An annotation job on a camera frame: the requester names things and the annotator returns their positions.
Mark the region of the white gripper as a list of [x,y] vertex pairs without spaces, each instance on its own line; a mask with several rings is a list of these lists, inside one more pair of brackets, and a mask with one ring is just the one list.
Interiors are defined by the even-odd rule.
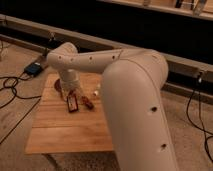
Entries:
[[[70,113],[78,110],[78,102],[76,95],[68,95],[70,91],[80,87],[79,75],[73,69],[59,70],[60,86],[62,97],[67,99],[68,111]],[[94,108],[93,103],[86,96],[82,96],[83,104],[90,110]]]

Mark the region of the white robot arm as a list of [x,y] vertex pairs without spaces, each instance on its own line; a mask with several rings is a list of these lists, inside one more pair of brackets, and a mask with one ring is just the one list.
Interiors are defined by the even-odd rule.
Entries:
[[160,90],[168,77],[164,56],[132,48],[79,53],[67,42],[47,55],[65,88],[73,70],[101,75],[100,98],[121,171],[179,171]]

